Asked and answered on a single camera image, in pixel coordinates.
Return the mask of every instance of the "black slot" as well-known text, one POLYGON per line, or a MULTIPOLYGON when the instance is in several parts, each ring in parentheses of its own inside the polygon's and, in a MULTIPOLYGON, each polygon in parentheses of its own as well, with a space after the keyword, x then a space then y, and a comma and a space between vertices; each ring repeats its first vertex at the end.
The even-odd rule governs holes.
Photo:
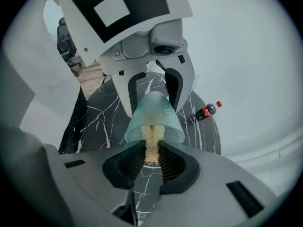
POLYGON ((65 164, 66 168, 71 168, 71 167, 74 167, 74 166, 82 165, 84 163, 85 163, 84 160, 75 160, 75 161, 66 162, 64 164, 65 164))
POLYGON ((183 64, 185 62, 183 55, 178 55, 178 57, 179 57, 181 64, 183 64))
POLYGON ((249 218, 253 217, 263 206, 251 195, 251 193, 239 181, 227 183, 226 186, 232 192, 249 218))

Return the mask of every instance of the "red bottle cap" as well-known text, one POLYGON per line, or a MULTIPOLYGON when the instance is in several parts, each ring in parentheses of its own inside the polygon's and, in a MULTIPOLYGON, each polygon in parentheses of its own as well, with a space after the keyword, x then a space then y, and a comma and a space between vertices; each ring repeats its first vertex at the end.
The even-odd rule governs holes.
POLYGON ((218 106, 219 108, 222 107, 222 104, 221 104, 220 101, 217 102, 217 106, 218 106))

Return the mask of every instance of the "black marble surface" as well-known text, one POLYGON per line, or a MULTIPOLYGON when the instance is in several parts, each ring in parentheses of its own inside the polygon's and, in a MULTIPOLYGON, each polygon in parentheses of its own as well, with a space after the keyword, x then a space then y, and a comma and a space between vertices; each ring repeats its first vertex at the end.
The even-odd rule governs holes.
MULTIPOLYGON (((137 81, 138 101, 154 90, 168 96, 164 85, 163 74, 148 72, 145 78, 137 81)), ((178 118, 185 134, 183 144, 220 154, 220 136, 213 118, 207 118, 201 122, 192 118, 192 115, 204 105, 202 99, 192 91, 178 112, 178 118)), ((110 80, 93 93, 82 117, 78 119, 76 128, 80 132, 80 139, 74 144, 73 151, 105 150, 125 144, 124 135, 129 121, 130 118, 123 109, 113 81, 110 80)), ((144 221, 159 201, 161 185, 160 166, 145 164, 134 186, 139 221, 144 221)))

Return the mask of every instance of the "wooden floor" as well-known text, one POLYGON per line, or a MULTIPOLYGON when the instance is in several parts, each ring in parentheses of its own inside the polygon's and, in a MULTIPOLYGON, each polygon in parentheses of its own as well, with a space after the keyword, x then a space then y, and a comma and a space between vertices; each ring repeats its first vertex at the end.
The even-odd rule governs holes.
MULTIPOLYGON (((79 73, 77 80, 80 82, 84 96, 86 99, 97 90, 102 84, 104 76, 99 62, 94 62, 89 67, 78 66, 73 67, 79 73)), ((111 76, 106 76, 105 82, 111 79, 111 76)))

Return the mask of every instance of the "plastic bottle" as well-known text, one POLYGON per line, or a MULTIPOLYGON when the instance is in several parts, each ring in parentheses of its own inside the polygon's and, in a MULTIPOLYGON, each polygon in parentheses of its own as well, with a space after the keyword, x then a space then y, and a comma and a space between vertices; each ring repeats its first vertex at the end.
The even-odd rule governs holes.
POLYGON ((205 105, 203 108, 199 109, 194 117, 197 121, 201 121, 203 119, 206 119, 210 116, 213 116, 217 112, 217 108, 222 107, 222 103, 218 101, 216 103, 216 106, 213 104, 205 105))

